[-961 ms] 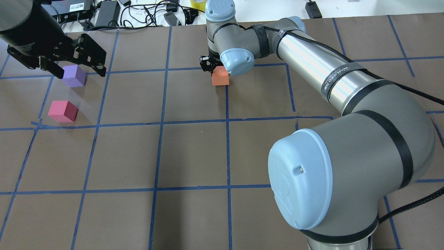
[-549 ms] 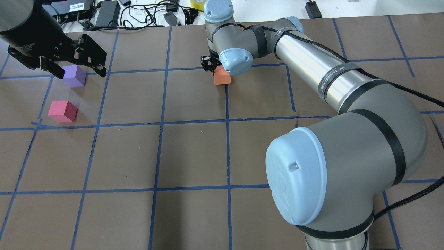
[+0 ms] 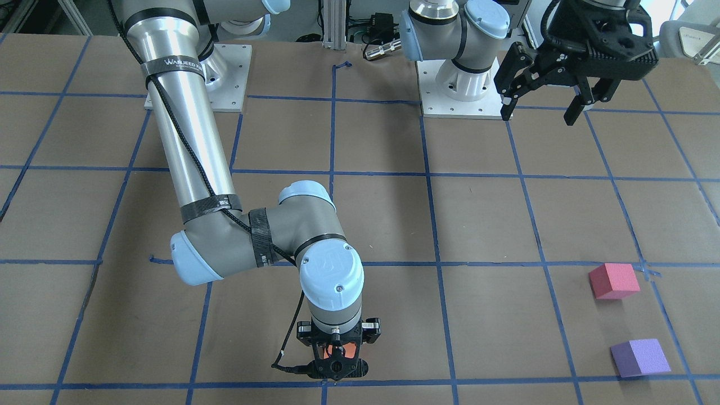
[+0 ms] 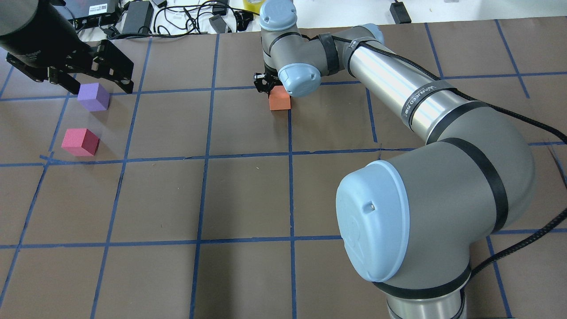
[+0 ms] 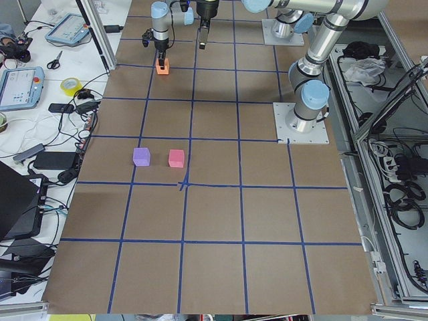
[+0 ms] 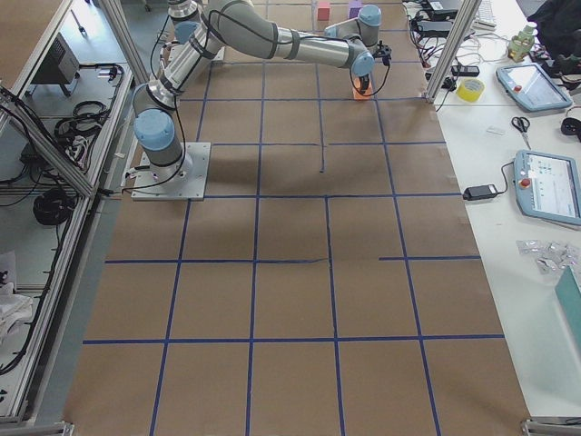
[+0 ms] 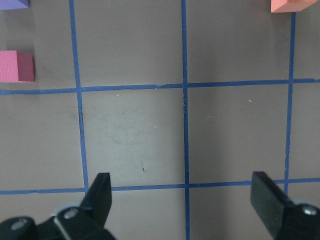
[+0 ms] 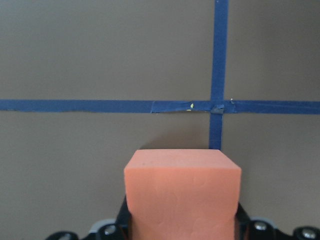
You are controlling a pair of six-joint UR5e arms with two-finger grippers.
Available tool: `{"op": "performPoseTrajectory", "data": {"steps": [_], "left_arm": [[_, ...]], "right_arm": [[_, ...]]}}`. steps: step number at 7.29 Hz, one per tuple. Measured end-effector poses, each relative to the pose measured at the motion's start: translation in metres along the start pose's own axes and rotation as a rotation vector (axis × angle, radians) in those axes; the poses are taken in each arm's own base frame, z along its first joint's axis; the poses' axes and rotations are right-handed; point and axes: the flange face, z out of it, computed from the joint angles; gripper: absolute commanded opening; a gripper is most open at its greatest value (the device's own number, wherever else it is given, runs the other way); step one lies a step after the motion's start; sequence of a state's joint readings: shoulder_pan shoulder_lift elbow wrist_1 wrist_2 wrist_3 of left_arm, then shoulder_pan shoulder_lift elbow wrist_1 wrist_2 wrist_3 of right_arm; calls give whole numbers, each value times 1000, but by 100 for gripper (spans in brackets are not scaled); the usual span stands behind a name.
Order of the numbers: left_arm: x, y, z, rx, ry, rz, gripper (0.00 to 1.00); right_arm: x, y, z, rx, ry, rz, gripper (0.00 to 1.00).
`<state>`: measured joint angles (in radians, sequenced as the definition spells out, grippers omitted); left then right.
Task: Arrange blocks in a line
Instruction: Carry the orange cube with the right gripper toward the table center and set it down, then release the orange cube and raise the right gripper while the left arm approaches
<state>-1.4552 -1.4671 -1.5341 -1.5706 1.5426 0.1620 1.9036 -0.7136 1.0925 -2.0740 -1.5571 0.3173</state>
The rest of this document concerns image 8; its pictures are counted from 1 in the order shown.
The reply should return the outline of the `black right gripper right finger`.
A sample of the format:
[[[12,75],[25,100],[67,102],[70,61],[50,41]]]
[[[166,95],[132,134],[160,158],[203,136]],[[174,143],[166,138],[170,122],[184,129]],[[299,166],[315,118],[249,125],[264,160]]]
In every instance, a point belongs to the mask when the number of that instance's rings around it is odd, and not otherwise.
[[[320,229],[313,226],[300,226],[291,234],[287,234],[268,220],[250,218],[242,205],[238,204],[234,238],[236,240],[318,240]]]

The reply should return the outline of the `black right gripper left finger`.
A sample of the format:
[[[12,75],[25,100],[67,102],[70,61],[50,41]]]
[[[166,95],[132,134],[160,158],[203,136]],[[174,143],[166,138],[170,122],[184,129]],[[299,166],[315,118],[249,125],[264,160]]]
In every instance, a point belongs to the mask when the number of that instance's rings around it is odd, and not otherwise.
[[[128,209],[127,197],[124,197],[115,219],[104,219],[95,222],[89,233],[80,238],[72,231],[61,230],[52,233],[47,240],[130,240],[131,214]]]

